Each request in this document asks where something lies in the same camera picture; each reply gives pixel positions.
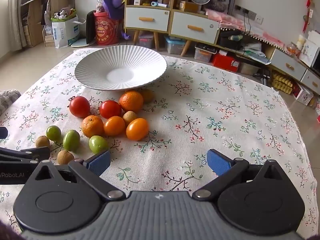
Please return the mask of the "brown longan front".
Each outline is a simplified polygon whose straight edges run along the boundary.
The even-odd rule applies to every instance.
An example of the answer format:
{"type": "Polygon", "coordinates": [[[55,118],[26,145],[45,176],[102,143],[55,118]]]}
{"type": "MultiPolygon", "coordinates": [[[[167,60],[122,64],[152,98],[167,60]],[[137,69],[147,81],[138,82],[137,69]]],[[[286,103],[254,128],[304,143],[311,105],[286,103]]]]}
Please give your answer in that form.
{"type": "Polygon", "coordinates": [[[57,154],[57,162],[59,165],[67,165],[74,160],[74,156],[67,150],[62,150],[57,154]]]}

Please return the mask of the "brown longan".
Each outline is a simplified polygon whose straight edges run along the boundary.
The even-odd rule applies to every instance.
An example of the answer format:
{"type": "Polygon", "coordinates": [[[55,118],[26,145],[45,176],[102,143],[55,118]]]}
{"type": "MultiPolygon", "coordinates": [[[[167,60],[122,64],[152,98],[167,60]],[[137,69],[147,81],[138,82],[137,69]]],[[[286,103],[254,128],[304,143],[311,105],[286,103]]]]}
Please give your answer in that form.
{"type": "Polygon", "coordinates": [[[36,148],[40,148],[40,147],[50,148],[50,141],[45,135],[42,135],[36,139],[35,146],[36,148]]]}
{"type": "Polygon", "coordinates": [[[126,126],[128,126],[133,120],[137,118],[138,118],[137,114],[133,111],[127,111],[123,115],[123,120],[125,121],[126,126]]]}
{"type": "Polygon", "coordinates": [[[74,160],[74,156],[67,150],[62,150],[57,154],[57,162],[59,165],[67,165],[74,160]]]}

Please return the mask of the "green tomato oval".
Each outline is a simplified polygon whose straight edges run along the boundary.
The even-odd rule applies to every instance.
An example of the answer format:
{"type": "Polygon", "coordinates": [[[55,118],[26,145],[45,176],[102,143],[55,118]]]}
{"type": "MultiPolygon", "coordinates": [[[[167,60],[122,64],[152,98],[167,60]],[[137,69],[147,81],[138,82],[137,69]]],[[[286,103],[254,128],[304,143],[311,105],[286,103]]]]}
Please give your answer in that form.
{"type": "Polygon", "coordinates": [[[75,152],[80,145],[80,134],[73,129],[69,130],[65,134],[62,144],[65,150],[75,152]]]}

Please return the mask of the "orange mandarin front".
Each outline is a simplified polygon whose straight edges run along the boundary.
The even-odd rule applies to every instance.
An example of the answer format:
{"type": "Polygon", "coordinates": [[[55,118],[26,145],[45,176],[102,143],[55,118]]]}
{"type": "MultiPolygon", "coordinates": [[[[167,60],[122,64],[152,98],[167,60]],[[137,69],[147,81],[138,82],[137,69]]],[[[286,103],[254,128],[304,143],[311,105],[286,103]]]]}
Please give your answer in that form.
{"type": "Polygon", "coordinates": [[[100,117],[96,115],[89,115],[82,121],[81,130],[83,134],[91,138],[95,135],[104,135],[104,123],[100,117]]]}

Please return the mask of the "orange mandarin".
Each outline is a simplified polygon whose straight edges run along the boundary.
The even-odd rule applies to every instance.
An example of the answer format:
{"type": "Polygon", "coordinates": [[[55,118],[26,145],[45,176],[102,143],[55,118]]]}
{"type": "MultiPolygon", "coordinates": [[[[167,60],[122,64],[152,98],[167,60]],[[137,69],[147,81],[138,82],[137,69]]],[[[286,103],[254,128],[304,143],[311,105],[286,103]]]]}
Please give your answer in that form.
{"type": "Polygon", "coordinates": [[[91,138],[95,135],[104,135],[104,123],[100,117],[96,115],[89,115],[82,121],[81,130],[83,134],[91,138]]]}
{"type": "Polygon", "coordinates": [[[119,104],[125,112],[138,113],[144,104],[143,96],[137,91],[125,92],[119,99],[119,104]]]}

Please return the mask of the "orange tomato round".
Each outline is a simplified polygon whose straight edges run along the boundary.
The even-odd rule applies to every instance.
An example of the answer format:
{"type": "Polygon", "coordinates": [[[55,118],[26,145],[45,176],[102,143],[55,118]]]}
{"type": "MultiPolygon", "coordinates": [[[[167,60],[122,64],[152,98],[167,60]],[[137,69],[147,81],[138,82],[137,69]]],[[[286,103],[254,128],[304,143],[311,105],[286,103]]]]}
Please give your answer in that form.
{"type": "Polygon", "coordinates": [[[116,137],[120,135],[124,132],[125,128],[125,121],[120,116],[112,116],[104,124],[104,132],[108,137],[116,137]]]}

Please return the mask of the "green tomato small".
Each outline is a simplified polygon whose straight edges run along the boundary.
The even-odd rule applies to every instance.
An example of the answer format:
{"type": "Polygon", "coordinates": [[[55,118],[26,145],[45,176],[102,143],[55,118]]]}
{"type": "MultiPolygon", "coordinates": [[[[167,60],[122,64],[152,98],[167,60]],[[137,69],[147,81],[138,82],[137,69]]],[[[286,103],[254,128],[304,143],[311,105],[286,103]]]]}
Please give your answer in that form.
{"type": "Polygon", "coordinates": [[[59,127],[52,125],[49,126],[46,130],[46,136],[51,141],[60,141],[61,139],[61,130],[59,127]]]}

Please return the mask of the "orange tomato oval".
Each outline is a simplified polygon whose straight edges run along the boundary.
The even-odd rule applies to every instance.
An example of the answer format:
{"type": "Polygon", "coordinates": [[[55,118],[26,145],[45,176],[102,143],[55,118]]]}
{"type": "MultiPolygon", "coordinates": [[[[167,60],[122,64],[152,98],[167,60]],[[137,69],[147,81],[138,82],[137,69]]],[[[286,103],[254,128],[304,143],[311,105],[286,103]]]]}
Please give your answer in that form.
{"type": "Polygon", "coordinates": [[[140,141],[149,133],[149,124],[144,118],[137,118],[129,123],[126,136],[133,141],[140,141]]]}

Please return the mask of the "red tomato with stem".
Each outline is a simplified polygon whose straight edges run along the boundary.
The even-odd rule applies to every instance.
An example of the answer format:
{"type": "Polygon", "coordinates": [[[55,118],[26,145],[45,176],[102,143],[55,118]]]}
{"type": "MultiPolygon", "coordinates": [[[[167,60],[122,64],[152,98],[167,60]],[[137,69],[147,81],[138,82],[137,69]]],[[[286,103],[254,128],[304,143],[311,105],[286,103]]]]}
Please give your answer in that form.
{"type": "Polygon", "coordinates": [[[70,98],[68,108],[78,118],[86,118],[91,114],[89,101],[83,96],[73,96],[70,98]]]}

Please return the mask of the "yellow-orange fruit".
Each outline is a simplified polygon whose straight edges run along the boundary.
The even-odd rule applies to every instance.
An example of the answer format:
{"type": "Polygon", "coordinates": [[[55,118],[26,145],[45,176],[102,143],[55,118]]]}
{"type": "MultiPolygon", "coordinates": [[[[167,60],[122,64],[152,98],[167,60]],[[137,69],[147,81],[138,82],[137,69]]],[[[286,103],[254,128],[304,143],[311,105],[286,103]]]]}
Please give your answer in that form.
{"type": "Polygon", "coordinates": [[[139,89],[138,92],[142,95],[144,103],[152,102],[155,97],[153,91],[146,88],[139,89]]]}

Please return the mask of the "white ribbed plate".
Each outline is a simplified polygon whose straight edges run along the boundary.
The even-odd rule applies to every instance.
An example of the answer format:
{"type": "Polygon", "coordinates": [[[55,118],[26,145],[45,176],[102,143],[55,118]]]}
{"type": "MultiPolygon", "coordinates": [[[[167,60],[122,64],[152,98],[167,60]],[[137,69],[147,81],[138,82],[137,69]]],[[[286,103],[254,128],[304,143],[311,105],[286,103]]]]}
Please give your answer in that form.
{"type": "Polygon", "coordinates": [[[88,54],[77,64],[74,75],[87,88],[120,91],[156,81],[167,67],[166,59],[152,49],[121,45],[88,54]]]}

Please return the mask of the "low side cabinet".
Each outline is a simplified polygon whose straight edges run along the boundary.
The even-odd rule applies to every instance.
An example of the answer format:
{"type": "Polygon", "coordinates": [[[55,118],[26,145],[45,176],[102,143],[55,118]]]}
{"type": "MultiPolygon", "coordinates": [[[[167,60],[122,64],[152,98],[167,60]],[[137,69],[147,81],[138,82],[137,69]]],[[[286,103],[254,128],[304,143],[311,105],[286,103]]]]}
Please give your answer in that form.
{"type": "Polygon", "coordinates": [[[319,52],[312,67],[300,61],[293,55],[289,55],[277,47],[268,44],[263,45],[263,53],[271,60],[270,67],[287,74],[305,87],[319,95],[319,52]]]}

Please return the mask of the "clear storage box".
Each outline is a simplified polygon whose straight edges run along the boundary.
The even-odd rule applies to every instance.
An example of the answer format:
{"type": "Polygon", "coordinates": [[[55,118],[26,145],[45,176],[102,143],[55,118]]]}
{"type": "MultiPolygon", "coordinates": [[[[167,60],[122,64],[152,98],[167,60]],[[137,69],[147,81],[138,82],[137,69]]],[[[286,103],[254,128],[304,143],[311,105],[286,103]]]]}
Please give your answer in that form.
{"type": "Polygon", "coordinates": [[[165,37],[165,47],[169,54],[180,55],[183,51],[186,41],[171,36],[165,37]]]}

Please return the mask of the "white paper bag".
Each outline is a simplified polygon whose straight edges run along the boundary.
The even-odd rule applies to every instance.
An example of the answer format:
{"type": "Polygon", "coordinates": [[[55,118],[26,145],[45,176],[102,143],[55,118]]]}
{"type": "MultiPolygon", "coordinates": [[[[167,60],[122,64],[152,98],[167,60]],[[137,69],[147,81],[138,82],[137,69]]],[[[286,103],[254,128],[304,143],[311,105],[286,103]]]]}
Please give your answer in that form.
{"type": "Polygon", "coordinates": [[[52,29],[55,48],[68,47],[80,37],[79,18],[77,15],[66,21],[52,18],[52,29]]]}

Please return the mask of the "wooden bookshelf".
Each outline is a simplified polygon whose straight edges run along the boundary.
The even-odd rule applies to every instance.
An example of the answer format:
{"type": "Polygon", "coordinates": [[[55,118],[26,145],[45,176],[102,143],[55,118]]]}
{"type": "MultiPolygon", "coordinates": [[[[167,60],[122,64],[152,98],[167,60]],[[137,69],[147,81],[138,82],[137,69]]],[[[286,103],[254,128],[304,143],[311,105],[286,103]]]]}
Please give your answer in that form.
{"type": "Polygon", "coordinates": [[[61,9],[75,8],[75,0],[22,0],[21,20],[28,47],[54,46],[51,18],[61,9]]]}

